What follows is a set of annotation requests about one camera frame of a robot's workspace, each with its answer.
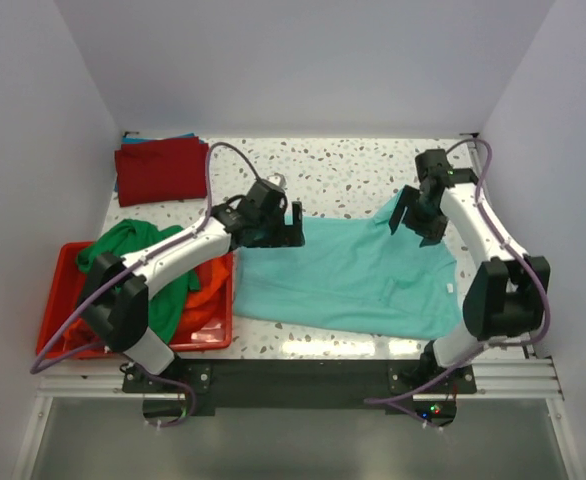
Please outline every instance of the orange cloth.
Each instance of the orange cloth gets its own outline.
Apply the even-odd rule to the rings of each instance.
[[[201,289],[198,292],[189,292],[176,335],[200,330],[213,318],[220,304],[224,302],[221,289],[231,274],[226,268],[225,260],[209,260],[198,266],[195,273],[200,280]]]
[[[191,333],[197,332],[211,321],[224,304],[222,287],[231,274],[225,260],[214,258],[196,267],[195,272],[200,280],[201,289],[189,292],[173,338],[190,336]],[[97,340],[99,339],[93,330],[80,319],[64,333],[64,350],[72,350]]]

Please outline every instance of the cable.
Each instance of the cable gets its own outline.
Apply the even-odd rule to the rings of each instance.
[[[233,202],[237,202],[238,200],[242,200],[243,198],[245,198],[246,195],[233,195],[232,197],[230,197],[229,199],[227,199],[224,203],[226,205],[231,205]]]
[[[480,196],[482,193],[482,186],[484,184],[484,181],[486,180],[486,175],[488,173],[489,166],[491,165],[491,161],[493,160],[493,149],[491,148],[491,145],[486,140],[482,140],[480,138],[466,138],[464,140],[460,140],[459,142],[455,143],[452,147],[450,147],[446,151],[446,154],[447,155],[450,154],[453,150],[455,150],[460,145],[463,145],[465,143],[479,143],[481,145],[484,145],[484,147],[486,148],[486,163],[484,164],[484,167],[482,168],[482,172],[480,173],[480,178],[478,179],[477,186],[475,187],[475,203],[478,207],[478,211],[480,212],[480,215],[482,216],[482,219],[484,220],[486,225],[489,227],[489,230],[491,230],[491,232],[493,233],[495,238],[498,240],[498,242],[500,243],[500,246],[502,246],[507,252],[509,252],[509,254],[522,266],[524,271],[529,275],[529,277],[531,278],[531,281],[535,285],[535,287],[540,295],[540,299],[542,300],[542,305],[544,307],[543,326],[540,329],[540,331],[529,340],[522,340],[520,342],[513,342],[513,343],[511,343],[511,342],[494,342],[494,343],[487,343],[486,346],[484,346],[484,345],[478,346],[477,349],[473,350],[471,353],[469,353],[464,358],[462,358],[461,360],[457,361],[456,363],[454,363],[453,365],[448,367],[446,370],[444,370],[442,373],[440,373],[439,375],[435,376],[434,378],[432,378],[431,380],[426,382],[424,385],[421,385],[420,387],[417,387],[417,388],[415,388],[409,392],[403,393],[401,395],[396,395],[395,397],[366,398],[366,399],[364,399],[364,403],[366,403],[367,405],[389,405],[391,407],[398,408],[399,410],[406,411],[407,409],[405,409],[399,405],[396,405],[393,402],[398,402],[398,401],[404,400],[406,398],[412,397],[413,395],[417,395],[418,393],[422,393],[425,390],[428,390],[431,387],[437,385],[442,380],[444,380],[449,375],[451,375],[451,373],[453,373],[455,370],[457,370],[461,366],[463,366],[463,365],[467,364],[468,362],[470,362],[471,360],[473,360],[476,356],[478,356],[480,353],[482,353],[485,348],[489,348],[489,347],[520,347],[520,346],[532,345],[534,343],[537,343],[546,336],[546,334],[549,331],[549,328],[551,326],[551,306],[549,304],[548,295],[546,294],[546,290],[544,290],[544,286],[542,285],[542,282],[537,277],[537,275],[535,274],[533,269],[526,263],[526,260],[524,260],[524,258],[519,253],[517,253],[513,249],[513,247],[511,247],[506,242],[506,239],[500,234],[497,226],[489,218],[488,213],[486,212],[486,209],[484,208],[484,206],[482,205],[482,202],[480,201]]]
[[[202,222],[192,232],[189,232],[188,234],[184,235],[183,237],[176,238],[175,240],[168,242],[165,245],[162,245],[160,247],[157,247],[155,250],[151,251],[146,256],[146,260],[151,260],[151,259],[155,258],[156,256],[160,255],[161,253],[165,252],[166,250],[173,248],[176,245],[179,245],[179,244],[193,238],[195,235],[197,235],[202,230],[204,230],[206,225],[209,223],[209,220],[211,219],[211,211],[213,209],[213,196],[211,194],[211,175],[210,175],[211,156],[213,154],[213,151],[219,147],[226,147],[226,148],[233,150],[235,153],[237,153],[240,156],[240,158],[242,158],[242,160],[244,160],[246,162],[247,166],[253,172],[255,177],[258,179],[260,178],[259,173],[255,169],[255,167],[253,166],[251,161],[237,147],[235,147],[234,145],[231,145],[230,143],[227,143],[227,142],[216,142],[213,145],[211,145],[211,147],[209,148],[209,151],[206,154],[206,158],[204,160],[204,178],[206,181],[206,191],[208,192],[208,195],[206,197],[206,213],[204,214],[204,218],[202,219]],[[51,351],[53,346],[62,338],[62,336],[64,335],[64,332],[66,332],[69,329],[69,327],[82,315],[82,313],[84,313],[84,311],[89,307],[89,305],[91,305],[95,300],[97,300],[106,291],[108,291],[109,289],[111,289],[112,287],[114,287],[115,285],[120,283],[121,281],[123,281],[126,277],[128,277],[131,273],[133,273],[133,271],[135,271],[137,268],[139,268],[143,264],[144,264],[144,262],[142,260],[138,260],[138,261],[134,262],[129,267],[125,268],[120,273],[115,275],[112,279],[110,279],[104,285],[101,285],[100,288],[95,290],[95,292],[93,292],[91,295],[89,295],[86,298],[86,300],[84,300],[73,311],[73,313],[71,313],[71,315],[69,315],[69,317],[64,321],[64,323],[60,326],[60,328],[57,330],[57,332],[55,332],[53,334],[53,336],[49,339],[49,341],[46,342],[46,345],[44,345],[44,347],[42,348],[40,353],[37,355],[37,357],[35,357],[35,361],[33,362],[33,365],[31,366],[31,368],[29,370],[30,373],[33,375],[38,374],[38,373],[46,370],[47,368],[52,367],[53,365],[61,362],[62,360],[65,360],[65,359],[70,358],[74,355],[77,355],[80,352],[84,352],[86,350],[91,350],[91,349],[98,348],[98,347],[102,346],[103,345],[102,342],[95,342],[95,343],[91,343],[89,345],[84,345],[82,347],[76,348],[76,349],[71,350],[69,352],[65,352],[64,354],[62,354],[59,357],[56,357],[54,359],[50,359],[50,360],[46,359],[46,355]],[[186,417],[191,415],[193,409],[195,408],[195,406],[194,406],[195,405],[195,393],[193,392],[193,389],[191,387],[189,387],[186,383],[164,379],[164,378],[158,377],[156,375],[152,375],[151,373],[146,372],[146,370],[144,370],[144,371],[145,371],[145,374],[147,376],[149,376],[149,378],[151,378],[152,380],[163,382],[168,385],[178,386],[180,388],[183,388],[187,394],[191,395],[191,398],[192,398],[191,409],[189,409],[189,413],[186,415]],[[182,421],[183,421],[182,419],[178,419],[176,421],[169,422],[167,425],[179,424]]]
[[[146,376],[146,378],[148,378],[149,380],[156,382],[156,383],[163,383],[165,385],[172,385],[174,387],[179,387],[182,390],[184,390],[184,395],[186,397],[187,402],[189,400],[189,397],[191,399],[191,406],[189,407],[188,410],[185,409],[182,412],[182,415],[179,418],[176,418],[175,420],[171,420],[166,423],[158,422],[157,425],[160,428],[175,427],[177,425],[180,425],[181,423],[184,423],[188,417],[193,415],[193,413],[195,412],[195,407],[197,406],[197,396],[195,395],[195,391],[193,390],[193,388],[188,383],[178,382],[177,380],[170,380],[168,378],[158,377],[157,375],[153,375],[152,373],[148,372],[139,363],[136,365],[140,369],[140,371]]]

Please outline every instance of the teal shirt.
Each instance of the teal shirt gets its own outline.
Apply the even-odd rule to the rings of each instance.
[[[443,243],[420,248],[403,225],[391,235],[396,202],[369,219],[305,217],[304,247],[242,249],[234,312],[416,339],[449,333],[462,318],[455,258]]]

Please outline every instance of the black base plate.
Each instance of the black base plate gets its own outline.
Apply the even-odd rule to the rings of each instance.
[[[180,376],[196,392],[195,415],[216,408],[363,409],[365,398],[385,398],[415,386],[402,381],[418,360],[184,360]],[[472,367],[424,393],[475,393]],[[173,386],[149,382],[136,369],[126,371],[125,393],[177,393]],[[400,402],[415,411],[412,398]],[[379,406],[388,413],[394,408]]]

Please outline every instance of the metal frame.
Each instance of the metal frame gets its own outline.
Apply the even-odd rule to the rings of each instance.
[[[27,480],[33,476],[35,461],[42,445],[42,438],[46,431],[46,422],[53,406],[52,396],[38,396],[35,398],[35,405],[31,411],[29,423],[26,426],[26,433],[22,440],[22,447],[13,469],[13,480]]]
[[[174,394],[122,392],[121,360],[67,361],[47,371],[40,380],[33,413],[18,457],[13,479],[31,478],[55,398],[171,398]],[[460,394],[460,400],[546,400],[560,453],[570,480],[584,480],[584,469],[566,421],[562,391],[550,359],[490,360],[473,362],[477,393]],[[442,400],[444,395],[420,394],[414,399]]]
[[[553,424],[553,431],[560,455],[564,461],[564,468],[570,480],[586,480],[586,471],[577,453],[575,439],[571,433],[564,401],[559,399],[547,399],[546,406],[549,409],[549,417]]]

